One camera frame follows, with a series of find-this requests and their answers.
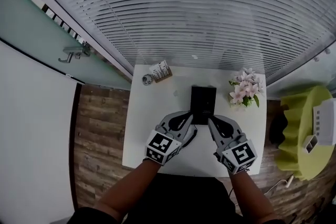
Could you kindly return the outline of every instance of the white table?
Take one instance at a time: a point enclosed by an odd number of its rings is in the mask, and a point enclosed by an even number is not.
[[[145,143],[151,130],[168,114],[190,110],[191,86],[214,86],[217,88],[215,115],[235,120],[251,139],[258,158],[250,167],[249,174],[259,173],[264,151],[266,131],[266,85],[265,75],[258,74],[265,89],[259,95],[260,107],[255,103],[245,111],[230,108],[227,94],[233,91],[228,80],[233,72],[217,69],[170,67],[173,76],[149,86],[141,78],[149,73],[149,66],[136,65],[127,112],[122,165],[136,168],[144,159]],[[213,153],[216,144],[207,125],[197,125],[198,133],[185,149],[160,169],[160,173],[185,176],[227,177],[225,166]]]

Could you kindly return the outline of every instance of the person's right arm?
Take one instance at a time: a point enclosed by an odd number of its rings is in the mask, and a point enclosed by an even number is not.
[[[255,224],[278,219],[269,200],[245,171],[230,175],[230,179],[244,218]]]

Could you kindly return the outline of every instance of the black shirt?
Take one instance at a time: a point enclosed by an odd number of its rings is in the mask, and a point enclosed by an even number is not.
[[[143,197],[128,213],[125,224],[133,223],[248,223],[235,212],[224,185],[211,177],[157,174]],[[69,224],[117,223],[96,209],[78,209]],[[273,220],[267,224],[284,224]]]

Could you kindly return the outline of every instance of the flower bouquet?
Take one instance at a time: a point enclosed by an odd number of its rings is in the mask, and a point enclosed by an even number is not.
[[[235,87],[235,90],[228,97],[231,104],[248,107],[255,101],[259,107],[257,94],[263,94],[264,90],[261,81],[252,71],[252,68],[244,68],[232,80],[229,80],[229,83]]]

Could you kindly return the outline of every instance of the window blind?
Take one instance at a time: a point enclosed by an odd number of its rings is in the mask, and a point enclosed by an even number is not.
[[[57,0],[121,61],[239,70],[272,82],[335,40],[335,0]]]

